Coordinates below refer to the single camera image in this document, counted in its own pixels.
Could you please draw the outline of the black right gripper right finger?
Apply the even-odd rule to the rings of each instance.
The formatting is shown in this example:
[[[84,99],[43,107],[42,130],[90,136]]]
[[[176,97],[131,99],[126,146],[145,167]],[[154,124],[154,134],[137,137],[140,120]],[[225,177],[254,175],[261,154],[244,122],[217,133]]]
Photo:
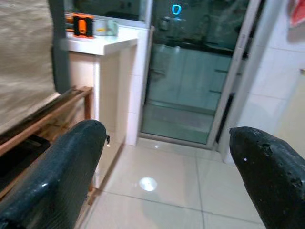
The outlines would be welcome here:
[[[305,160],[284,140],[252,127],[230,131],[230,152],[267,229],[305,227]]]

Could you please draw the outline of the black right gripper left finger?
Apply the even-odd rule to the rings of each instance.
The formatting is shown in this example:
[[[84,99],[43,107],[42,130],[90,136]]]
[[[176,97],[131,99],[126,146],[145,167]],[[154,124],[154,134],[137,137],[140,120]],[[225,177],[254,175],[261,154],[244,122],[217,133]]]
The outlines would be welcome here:
[[[0,227],[74,228],[106,136],[101,122],[85,120],[58,138],[0,202]]]

